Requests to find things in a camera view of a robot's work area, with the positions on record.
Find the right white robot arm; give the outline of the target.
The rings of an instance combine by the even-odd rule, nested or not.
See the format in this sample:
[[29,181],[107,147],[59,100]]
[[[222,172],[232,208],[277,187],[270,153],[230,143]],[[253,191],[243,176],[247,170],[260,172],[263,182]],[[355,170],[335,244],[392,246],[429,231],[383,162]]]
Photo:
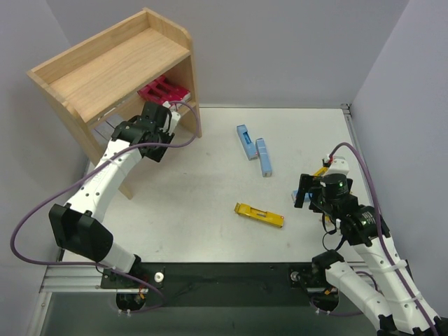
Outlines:
[[382,216],[373,206],[359,204],[351,185],[352,180],[344,174],[302,174],[295,207],[301,208],[308,197],[309,210],[330,220],[342,242],[363,259],[379,288],[365,283],[335,249],[312,258],[312,281],[342,292],[378,335],[446,335],[447,319],[436,313],[417,289]]

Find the pink toothpaste box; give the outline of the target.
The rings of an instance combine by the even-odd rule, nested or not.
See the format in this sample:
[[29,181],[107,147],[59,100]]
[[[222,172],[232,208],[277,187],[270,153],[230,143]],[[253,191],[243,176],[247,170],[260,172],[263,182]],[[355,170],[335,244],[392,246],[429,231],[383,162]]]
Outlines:
[[190,92],[184,87],[175,85],[167,81],[153,81],[148,85],[148,101],[177,111],[180,104],[170,104],[172,101],[187,102],[190,99]]
[[156,88],[165,92],[167,95],[173,96],[171,100],[179,100],[189,102],[191,99],[191,92],[181,85],[176,84],[166,76],[160,76],[156,80]]
[[153,102],[161,106],[164,102],[169,102],[166,92],[163,92],[152,86],[145,86],[141,88],[137,93],[142,99],[146,100],[147,102]]

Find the silver toothpaste box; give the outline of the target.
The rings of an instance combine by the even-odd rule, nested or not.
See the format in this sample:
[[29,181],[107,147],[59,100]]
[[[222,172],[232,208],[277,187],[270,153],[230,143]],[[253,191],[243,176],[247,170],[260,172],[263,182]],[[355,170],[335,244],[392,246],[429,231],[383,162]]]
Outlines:
[[113,115],[106,119],[106,124],[112,128],[116,128],[122,121],[123,119],[119,115]]
[[113,128],[107,124],[101,124],[98,125],[97,127],[95,127],[95,132],[98,133],[99,135],[101,135],[103,138],[105,138],[106,140],[111,138],[111,135],[113,133]]

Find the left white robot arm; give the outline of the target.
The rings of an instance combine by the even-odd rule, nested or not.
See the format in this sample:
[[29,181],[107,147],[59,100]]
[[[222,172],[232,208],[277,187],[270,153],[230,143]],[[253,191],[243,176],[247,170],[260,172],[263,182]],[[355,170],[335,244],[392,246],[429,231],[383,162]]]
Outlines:
[[65,205],[49,212],[57,245],[118,270],[117,279],[133,288],[142,279],[138,258],[119,246],[102,221],[125,177],[142,158],[161,161],[181,116],[147,101],[141,114],[117,125],[99,161],[105,167],[82,184]]

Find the yellow toothpaste box front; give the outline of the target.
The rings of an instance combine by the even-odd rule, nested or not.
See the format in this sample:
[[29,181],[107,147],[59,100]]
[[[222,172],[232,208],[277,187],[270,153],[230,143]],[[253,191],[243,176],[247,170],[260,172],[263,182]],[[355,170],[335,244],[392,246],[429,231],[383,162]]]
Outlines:
[[251,220],[259,221],[264,224],[271,225],[276,228],[284,226],[284,217],[269,211],[262,211],[248,204],[236,203],[234,212],[239,216],[250,218]]

